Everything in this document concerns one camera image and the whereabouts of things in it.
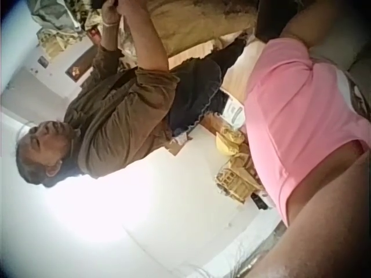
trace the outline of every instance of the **skin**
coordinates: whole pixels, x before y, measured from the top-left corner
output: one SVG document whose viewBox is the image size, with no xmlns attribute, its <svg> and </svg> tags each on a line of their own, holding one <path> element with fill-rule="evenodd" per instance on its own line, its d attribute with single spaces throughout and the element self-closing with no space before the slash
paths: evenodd
<svg viewBox="0 0 371 278">
<path fill-rule="evenodd" d="M 325 38 L 341 13 L 318 0 L 294 17 L 281 37 L 307 47 Z M 359 141 L 331 153 L 298 185 L 287 203 L 289 227 L 245 278 L 363 277 L 370 251 L 370 150 Z"/>
<path fill-rule="evenodd" d="M 44 165 L 46 174 L 53 177 L 69 154 L 74 136 L 75 131 L 66 123 L 42 122 L 20 140 L 22 159 Z"/>
</svg>

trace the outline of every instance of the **jacket sleeve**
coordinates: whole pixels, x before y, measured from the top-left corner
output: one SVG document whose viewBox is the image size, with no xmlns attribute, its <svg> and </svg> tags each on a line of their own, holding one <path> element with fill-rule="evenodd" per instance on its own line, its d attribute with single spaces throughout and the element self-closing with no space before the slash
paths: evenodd
<svg viewBox="0 0 371 278">
<path fill-rule="evenodd" d="M 106 78 L 117 73 L 119 58 L 122 56 L 120 50 L 109 51 L 99 46 L 97 54 L 93 60 L 93 71 L 82 84 L 82 91 L 87 92 Z"/>
<path fill-rule="evenodd" d="M 178 77 L 143 69 L 138 69 L 136 75 L 137 82 L 129 94 L 94 135 L 85 161 L 79 161 L 82 171 L 93 178 L 143 158 L 136 154 L 172 106 Z"/>
</svg>

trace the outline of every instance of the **man's hand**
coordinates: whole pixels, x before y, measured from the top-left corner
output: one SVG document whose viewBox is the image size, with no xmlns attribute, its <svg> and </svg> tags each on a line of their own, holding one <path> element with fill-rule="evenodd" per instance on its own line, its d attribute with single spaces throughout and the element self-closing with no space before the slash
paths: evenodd
<svg viewBox="0 0 371 278">
<path fill-rule="evenodd" d="M 102 20 L 105 25 L 119 24 L 120 14 L 117 12 L 117 8 L 114 6 L 115 0 L 106 0 L 102 6 Z"/>
<path fill-rule="evenodd" d="M 149 71 L 168 72 L 168 56 L 151 20 L 147 0 L 118 0 L 117 11 L 125 17 L 130 28 L 138 67 Z"/>
</svg>

